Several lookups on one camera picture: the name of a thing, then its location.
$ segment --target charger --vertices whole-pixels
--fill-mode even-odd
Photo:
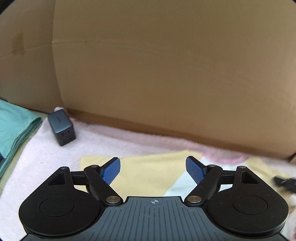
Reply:
[[[47,118],[60,146],[64,146],[76,139],[73,123],[63,109],[49,114]]]

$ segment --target teal cloth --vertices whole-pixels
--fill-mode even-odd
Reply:
[[[41,123],[41,118],[31,111],[0,100],[0,178],[19,146]]]

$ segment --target power adapter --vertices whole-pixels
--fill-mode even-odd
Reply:
[[[47,118],[60,146],[64,146],[76,139],[73,123],[63,109],[49,114]]]

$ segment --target cardboard panel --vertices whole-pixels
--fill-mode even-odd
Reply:
[[[64,105],[286,158],[295,16],[290,0],[57,0]]]
[[[63,105],[52,57],[55,0],[16,0],[0,15],[0,97],[43,111]]]

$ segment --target gray ribbed plate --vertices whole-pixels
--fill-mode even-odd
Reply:
[[[23,241],[43,240],[27,235]],[[179,197],[130,197],[108,207],[89,229],[60,241],[247,241],[217,228],[203,209],[185,206]],[[280,234],[255,239],[284,241]]]

